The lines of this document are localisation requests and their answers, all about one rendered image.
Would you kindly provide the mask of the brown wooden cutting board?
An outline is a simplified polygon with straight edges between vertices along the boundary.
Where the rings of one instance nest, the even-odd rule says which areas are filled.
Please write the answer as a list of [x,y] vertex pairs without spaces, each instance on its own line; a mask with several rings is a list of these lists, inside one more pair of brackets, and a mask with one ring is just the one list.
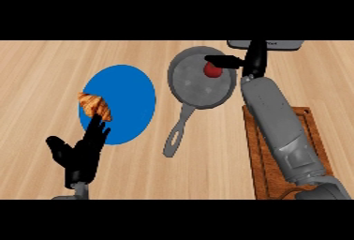
[[[312,185],[298,187],[294,183],[290,183],[285,180],[248,107],[244,106],[242,110],[248,137],[256,198],[259,200],[294,200],[295,195],[301,191],[313,190],[316,187]],[[325,167],[325,173],[328,175],[334,175],[312,110],[309,107],[295,107],[294,111],[297,113],[298,120],[301,121],[307,140],[321,158],[321,162]]]

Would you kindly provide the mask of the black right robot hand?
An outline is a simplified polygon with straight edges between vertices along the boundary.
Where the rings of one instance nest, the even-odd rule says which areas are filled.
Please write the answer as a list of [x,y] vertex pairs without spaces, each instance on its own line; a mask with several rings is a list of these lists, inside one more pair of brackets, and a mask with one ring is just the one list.
[[264,76],[267,67],[267,42],[264,40],[253,40],[245,55],[245,59],[234,55],[207,55],[205,60],[213,63],[217,68],[242,68],[242,76]]

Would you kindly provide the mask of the grey frying pan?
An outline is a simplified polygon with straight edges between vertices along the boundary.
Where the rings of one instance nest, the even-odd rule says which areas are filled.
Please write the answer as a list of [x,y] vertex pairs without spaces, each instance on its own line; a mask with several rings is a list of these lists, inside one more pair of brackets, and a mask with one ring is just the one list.
[[222,105],[236,87],[236,70],[225,68],[222,76],[211,78],[205,74],[207,55],[223,55],[208,46],[185,49],[173,58],[167,70],[167,82],[173,95],[183,103],[180,119],[170,131],[164,155],[172,158],[180,146],[185,126],[195,110],[205,110]]

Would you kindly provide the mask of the red tomato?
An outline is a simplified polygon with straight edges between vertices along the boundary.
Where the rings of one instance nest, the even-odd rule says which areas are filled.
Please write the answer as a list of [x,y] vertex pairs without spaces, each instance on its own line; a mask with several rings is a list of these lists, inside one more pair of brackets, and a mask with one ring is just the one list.
[[210,78],[219,78],[223,74],[223,68],[217,67],[211,62],[208,62],[205,64],[204,72]]

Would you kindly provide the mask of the blue oval placemat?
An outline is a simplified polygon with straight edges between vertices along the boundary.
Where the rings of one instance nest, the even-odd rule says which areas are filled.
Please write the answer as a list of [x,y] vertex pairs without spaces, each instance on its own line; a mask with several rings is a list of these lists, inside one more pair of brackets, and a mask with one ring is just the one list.
[[113,120],[105,143],[130,142],[144,133],[157,105],[155,88],[145,72],[129,65],[105,68],[87,82],[82,92],[104,98]]

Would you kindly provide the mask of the grey appliance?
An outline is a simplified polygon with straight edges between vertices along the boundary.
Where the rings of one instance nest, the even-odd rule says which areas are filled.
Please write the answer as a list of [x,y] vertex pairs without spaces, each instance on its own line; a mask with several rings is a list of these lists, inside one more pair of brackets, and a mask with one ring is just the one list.
[[[229,40],[232,48],[247,50],[251,45],[250,40]],[[267,40],[269,51],[297,51],[303,45],[303,40]]]

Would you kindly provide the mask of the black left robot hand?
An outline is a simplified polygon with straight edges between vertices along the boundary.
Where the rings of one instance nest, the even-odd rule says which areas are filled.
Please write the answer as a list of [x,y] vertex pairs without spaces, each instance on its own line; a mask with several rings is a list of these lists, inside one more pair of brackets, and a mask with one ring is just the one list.
[[111,128],[105,128],[102,117],[95,114],[83,139],[71,146],[58,136],[46,139],[54,160],[65,169],[65,187],[76,188],[77,183],[90,184],[96,178],[101,162],[101,150]]

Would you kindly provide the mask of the golden brown croissant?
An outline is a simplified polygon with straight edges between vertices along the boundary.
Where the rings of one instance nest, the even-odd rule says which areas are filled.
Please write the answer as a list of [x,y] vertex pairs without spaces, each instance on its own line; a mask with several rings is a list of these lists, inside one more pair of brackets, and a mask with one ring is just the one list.
[[89,117],[95,117],[95,115],[98,114],[104,122],[113,121],[111,109],[101,96],[79,92],[77,100],[79,106],[82,107]]

